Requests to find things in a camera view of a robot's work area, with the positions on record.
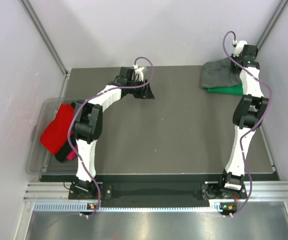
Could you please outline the grey t shirt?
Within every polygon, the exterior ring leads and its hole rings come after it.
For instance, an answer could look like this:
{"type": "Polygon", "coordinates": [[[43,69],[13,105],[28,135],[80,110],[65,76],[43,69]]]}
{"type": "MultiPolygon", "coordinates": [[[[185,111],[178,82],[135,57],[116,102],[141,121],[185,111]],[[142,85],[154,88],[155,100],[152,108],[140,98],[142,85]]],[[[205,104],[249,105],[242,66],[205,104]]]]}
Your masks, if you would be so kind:
{"type": "Polygon", "coordinates": [[[230,88],[241,84],[239,73],[233,73],[230,64],[231,61],[227,57],[206,62],[201,71],[201,88],[230,88]]]}

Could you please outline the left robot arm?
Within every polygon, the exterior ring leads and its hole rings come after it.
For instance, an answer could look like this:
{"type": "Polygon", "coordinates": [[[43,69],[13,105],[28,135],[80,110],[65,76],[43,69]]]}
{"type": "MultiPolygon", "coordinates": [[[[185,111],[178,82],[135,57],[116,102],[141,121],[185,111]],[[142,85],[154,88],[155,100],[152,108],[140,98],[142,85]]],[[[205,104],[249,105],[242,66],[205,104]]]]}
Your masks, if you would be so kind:
{"type": "Polygon", "coordinates": [[[87,102],[76,102],[77,116],[72,127],[78,151],[75,185],[86,198],[92,198],[97,193],[97,186],[93,181],[96,176],[95,149],[103,130],[103,112],[126,95],[132,95],[136,99],[154,99],[150,84],[144,78],[145,72],[147,68],[144,66],[122,67],[119,75],[96,97],[87,102]]]}

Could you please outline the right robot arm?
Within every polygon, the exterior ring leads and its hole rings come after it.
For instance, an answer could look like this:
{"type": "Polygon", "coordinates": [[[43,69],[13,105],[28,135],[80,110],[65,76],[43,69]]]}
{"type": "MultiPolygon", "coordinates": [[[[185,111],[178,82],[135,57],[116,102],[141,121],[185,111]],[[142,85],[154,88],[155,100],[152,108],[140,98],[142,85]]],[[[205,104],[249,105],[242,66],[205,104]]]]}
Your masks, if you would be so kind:
{"type": "Polygon", "coordinates": [[[256,61],[258,49],[241,40],[233,44],[231,70],[239,73],[243,95],[233,113],[234,142],[229,161],[223,171],[217,192],[223,198],[244,191],[245,161],[251,140],[267,105],[258,82],[260,66],[256,61]]]}

